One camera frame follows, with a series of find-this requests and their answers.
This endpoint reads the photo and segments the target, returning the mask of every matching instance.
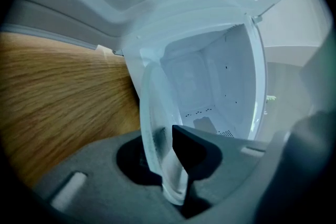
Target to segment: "wooden tabletop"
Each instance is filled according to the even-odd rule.
[[[84,145],[139,128],[139,99],[122,57],[0,34],[1,143],[27,186]]]

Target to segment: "wood grain table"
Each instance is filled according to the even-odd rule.
[[[1,143],[27,186],[84,145],[139,128],[139,99],[122,57],[0,34]]]

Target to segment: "wooden panel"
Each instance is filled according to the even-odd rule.
[[[84,145],[140,128],[122,57],[20,34],[0,43],[1,141],[26,185]]]

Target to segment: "wooden surface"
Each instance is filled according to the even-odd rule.
[[[140,128],[122,57],[20,34],[0,35],[0,106],[2,147],[30,187],[84,145]]]

